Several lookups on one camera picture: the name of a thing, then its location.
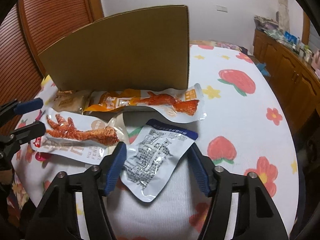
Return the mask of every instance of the wooden cabinet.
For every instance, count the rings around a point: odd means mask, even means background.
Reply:
[[[309,71],[301,69],[294,78],[290,101],[285,108],[290,129],[296,132],[312,114],[320,100],[320,86]]]
[[[320,103],[319,79],[310,65],[257,30],[253,54],[261,63],[266,63],[271,75],[269,85],[279,101],[291,133],[296,133]]]
[[[298,68],[296,61],[286,52],[280,55],[279,61],[276,62],[273,68],[276,68],[277,71],[276,74],[271,75],[269,85],[282,109],[284,109],[284,106],[290,100],[295,85],[294,80],[296,75],[300,73],[300,68]]]
[[[259,33],[255,35],[253,45],[254,45],[254,51],[253,55],[256,57],[256,59],[260,62],[262,62],[262,50],[265,46],[264,44],[265,39],[263,39],[263,36],[260,35]]]

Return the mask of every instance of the white snack package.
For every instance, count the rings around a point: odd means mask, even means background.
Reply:
[[[196,132],[150,119],[127,146],[121,181],[137,198],[151,202],[197,138]]]
[[[107,123],[94,116],[58,113],[49,107],[40,121],[47,132],[31,141],[31,148],[37,152],[99,165],[104,156],[112,154],[118,141],[129,143],[122,113]]]

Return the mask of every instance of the wooden wardrobe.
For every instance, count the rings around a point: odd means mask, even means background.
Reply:
[[[0,104],[36,96],[45,75],[39,53],[102,17],[100,0],[19,0],[0,26]],[[19,119],[0,134],[8,134]]]

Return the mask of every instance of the red logo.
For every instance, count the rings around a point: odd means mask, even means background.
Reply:
[[[33,144],[36,147],[40,148],[40,146],[41,146],[41,137],[36,138],[36,140],[33,142]]]

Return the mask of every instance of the cabinet handle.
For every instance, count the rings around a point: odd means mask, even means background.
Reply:
[[[295,74],[296,74],[296,71],[294,70],[291,80],[293,80],[293,77],[295,76]]]
[[[297,83],[298,77],[299,77],[299,74],[297,74],[297,78],[296,78],[296,80],[294,81],[295,84]]]

